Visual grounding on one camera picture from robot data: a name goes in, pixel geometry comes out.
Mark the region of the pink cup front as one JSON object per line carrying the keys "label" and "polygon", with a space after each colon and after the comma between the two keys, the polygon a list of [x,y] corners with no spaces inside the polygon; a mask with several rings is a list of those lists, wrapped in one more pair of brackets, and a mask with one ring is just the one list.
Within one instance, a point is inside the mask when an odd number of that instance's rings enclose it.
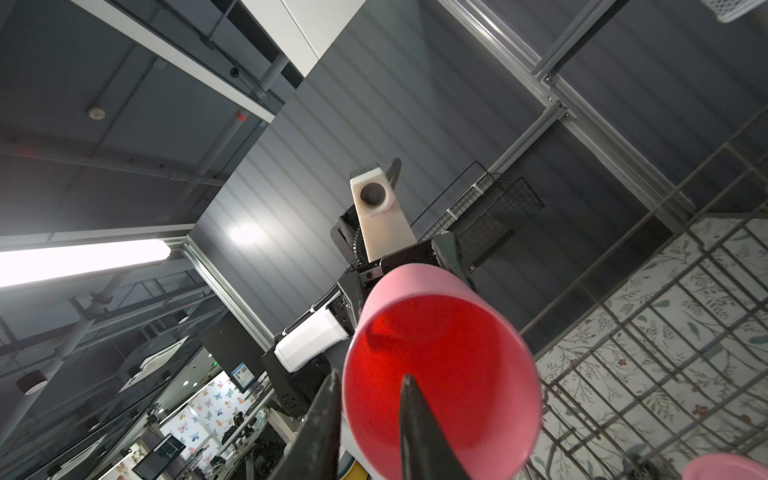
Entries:
{"label": "pink cup front", "polygon": [[511,479],[540,431],[542,399],[532,354],[506,318],[456,275],[407,264],[375,285],[349,346],[344,414],[374,471],[399,479],[400,390],[417,381],[473,479]]}

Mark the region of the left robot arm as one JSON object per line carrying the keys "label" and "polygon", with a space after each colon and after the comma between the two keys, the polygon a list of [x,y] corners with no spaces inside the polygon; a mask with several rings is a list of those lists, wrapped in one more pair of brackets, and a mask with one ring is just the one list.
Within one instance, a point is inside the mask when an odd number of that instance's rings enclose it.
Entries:
{"label": "left robot arm", "polygon": [[331,239],[351,260],[350,265],[320,300],[274,337],[275,345],[262,356],[276,401],[288,416],[306,415],[330,373],[323,353],[354,335],[367,297],[382,277],[417,263],[443,268],[472,283],[462,265],[460,243],[450,231],[457,220],[447,211],[418,243],[370,261],[355,209],[349,208],[338,218]]}

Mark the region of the pink cup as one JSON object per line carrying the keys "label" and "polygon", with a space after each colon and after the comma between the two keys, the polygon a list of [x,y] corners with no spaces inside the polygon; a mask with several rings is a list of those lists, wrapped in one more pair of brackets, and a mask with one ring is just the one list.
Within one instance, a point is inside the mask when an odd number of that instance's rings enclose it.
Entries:
{"label": "pink cup", "polygon": [[456,275],[407,264],[375,285],[349,346],[344,414],[374,471],[399,479],[400,390],[417,381],[473,479],[511,479],[540,431],[542,399],[532,354],[506,318]]}
{"label": "pink cup", "polygon": [[683,480],[767,480],[767,466],[751,458],[712,453],[692,460],[684,469]]}

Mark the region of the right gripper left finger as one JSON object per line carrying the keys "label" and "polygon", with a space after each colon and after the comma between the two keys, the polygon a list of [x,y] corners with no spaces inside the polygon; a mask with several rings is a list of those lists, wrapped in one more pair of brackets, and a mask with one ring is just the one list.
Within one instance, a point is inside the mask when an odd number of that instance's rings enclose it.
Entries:
{"label": "right gripper left finger", "polygon": [[337,370],[324,380],[285,457],[269,479],[319,479],[338,477],[342,388]]}

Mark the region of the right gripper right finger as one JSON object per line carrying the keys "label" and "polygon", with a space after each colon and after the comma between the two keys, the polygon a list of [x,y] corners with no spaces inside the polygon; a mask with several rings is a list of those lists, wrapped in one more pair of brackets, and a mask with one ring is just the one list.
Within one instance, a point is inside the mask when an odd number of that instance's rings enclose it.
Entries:
{"label": "right gripper right finger", "polygon": [[402,478],[469,479],[415,378],[403,378],[398,413]]}

